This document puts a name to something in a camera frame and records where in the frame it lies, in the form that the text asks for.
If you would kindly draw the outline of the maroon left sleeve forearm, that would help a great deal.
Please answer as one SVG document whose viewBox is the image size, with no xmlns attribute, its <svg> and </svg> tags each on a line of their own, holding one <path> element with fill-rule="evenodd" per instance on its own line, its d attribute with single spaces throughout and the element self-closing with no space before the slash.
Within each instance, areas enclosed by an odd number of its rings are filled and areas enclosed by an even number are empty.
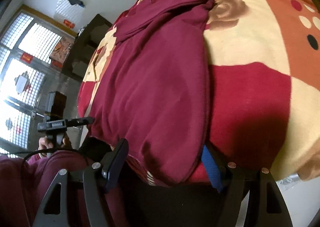
<svg viewBox="0 0 320 227">
<path fill-rule="evenodd" d="M 51 157 L 32 156 L 23 159 L 1 156 L 1 226 L 31 226 L 51 182 L 60 169 L 70 172 L 88 166 L 84 157 L 70 151 L 57 151 Z M 129 226 L 120 190 L 105 195 L 115 226 Z M 78 191 L 74 202 L 68 202 L 70 226 L 89 226 L 84 192 Z"/>
</svg>

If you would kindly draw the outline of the person's left hand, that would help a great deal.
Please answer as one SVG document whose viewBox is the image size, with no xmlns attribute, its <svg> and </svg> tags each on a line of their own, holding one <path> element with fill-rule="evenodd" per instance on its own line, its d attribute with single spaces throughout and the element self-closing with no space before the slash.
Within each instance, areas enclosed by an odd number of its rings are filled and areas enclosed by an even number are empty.
<svg viewBox="0 0 320 227">
<path fill-rule="evenodd" d="M 47 137 L 41 137 L 39 139 L 39 148 L 38 150 L 44 150 L 44 149 L 49 149 L 49 148 L 53 148 L 54 145 L 52 144 L 52 142 L 50 140 L 47 139 Z M 67 134 L 64 135 L 64 138 L 62 139 L 62 144 L 61 144 L 62 148 L 72 148 L 72 143 L 68 137 Z"/>
</svg>

